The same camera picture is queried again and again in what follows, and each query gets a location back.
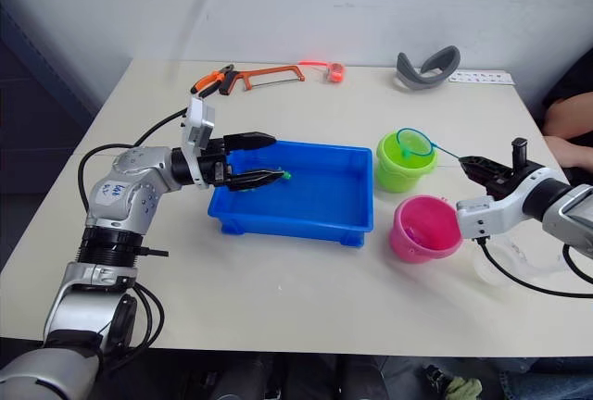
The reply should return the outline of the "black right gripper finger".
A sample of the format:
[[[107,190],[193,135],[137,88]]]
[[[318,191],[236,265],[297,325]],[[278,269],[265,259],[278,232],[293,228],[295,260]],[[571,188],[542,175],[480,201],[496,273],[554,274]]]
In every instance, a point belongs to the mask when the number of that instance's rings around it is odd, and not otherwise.
[[[465,172],[498,172],[501,165],[483,156],[463,156],[459,158]]]
[[[498,169],[490,166],[463,166],[466,176],[484,187],[498,176]]]

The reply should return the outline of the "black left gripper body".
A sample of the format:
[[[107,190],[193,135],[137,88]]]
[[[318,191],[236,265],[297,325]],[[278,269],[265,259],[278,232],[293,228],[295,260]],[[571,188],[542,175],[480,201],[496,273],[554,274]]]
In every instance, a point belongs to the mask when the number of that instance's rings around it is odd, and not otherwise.
[[[232,167],[227,162],[230,152],[227,143],[227,136],[210,139],[207,147],[200,151],[198,167],[205,184],[220,187],[231,183]]]

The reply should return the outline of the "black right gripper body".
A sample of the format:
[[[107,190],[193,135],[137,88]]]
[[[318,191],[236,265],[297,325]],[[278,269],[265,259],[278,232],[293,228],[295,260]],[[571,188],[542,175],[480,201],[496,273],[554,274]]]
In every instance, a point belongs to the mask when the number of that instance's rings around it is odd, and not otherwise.
[[[511,142],[512,164],[510,167],[487,159],[486,168],[486,194],[496,201],[509,196],[514,192],[532,172],[541,169],[542,165],[527,158],[527,144],[525,138],[515,138]]]

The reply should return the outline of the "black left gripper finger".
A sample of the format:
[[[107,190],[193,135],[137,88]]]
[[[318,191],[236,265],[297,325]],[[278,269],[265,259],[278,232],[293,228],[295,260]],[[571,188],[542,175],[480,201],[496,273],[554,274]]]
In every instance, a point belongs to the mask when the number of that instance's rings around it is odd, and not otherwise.
[[[226,187],[233,192],[246,191],[271,184],[284,176],[284,172],[272,169],[254,169],[239,174],[231,174]]]
[[[259,131],[243,132],[223,136],[226,152],[238,150],[256,150],[273,145],[276,138],[268,133]]]

